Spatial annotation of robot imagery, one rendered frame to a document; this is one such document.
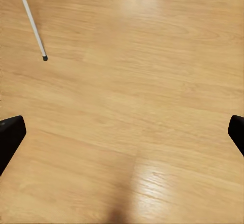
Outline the camera tripod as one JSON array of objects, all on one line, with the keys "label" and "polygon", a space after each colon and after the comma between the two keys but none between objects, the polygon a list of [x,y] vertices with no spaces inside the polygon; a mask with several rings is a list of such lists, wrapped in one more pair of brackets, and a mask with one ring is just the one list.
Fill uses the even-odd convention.
[{"label": "camera tripod", "polygon": [[43,54],[43,59],[44,59],[44,61],[46,61],[46,60],[48,60],[48,57],[46,56],[45,50],[44,50],[44,48],[43,48],[43,44],[42,44],[42,41],[41,41],[41,39],[40,39],[38,30],[37,30],[37,28],[36,28],[36,24],[35,24],[35,22],[34,22],[32,13],[31,13],[31,11],[29,10],[29,6],[28,6],[28,4],[27,4],[27,1],[26,1],[26,0],[23,0],[23,3],[24,3],[24,6],[25,6],[25,9],[26,9],[26,11],[27,11],[27,14],[28,14],[30,23],[31,23],[32,26],[33,26],[33,29],[34,29],[34,31],[35,31],[37,40],[38,40],[38,42],[39,42],[40,49],[41,49],[41,52],[42,52],[42,54]]}]

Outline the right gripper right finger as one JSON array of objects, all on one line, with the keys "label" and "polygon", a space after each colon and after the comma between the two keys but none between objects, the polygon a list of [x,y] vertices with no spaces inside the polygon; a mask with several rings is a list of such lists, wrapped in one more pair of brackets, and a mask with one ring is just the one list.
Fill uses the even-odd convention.
[{"label": "right gripper right finger", "polygon": [[237,115],[231,117],[228,134],[244,156],[244,117]]}]

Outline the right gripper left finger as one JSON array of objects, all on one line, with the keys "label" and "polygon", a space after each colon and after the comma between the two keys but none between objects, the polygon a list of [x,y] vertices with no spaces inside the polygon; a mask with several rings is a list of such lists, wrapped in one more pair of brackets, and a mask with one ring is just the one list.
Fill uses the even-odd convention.
[{"label": "right gripper left finger", "polygon": [[0,121],[0,176],[26,135],[23,116]]}]

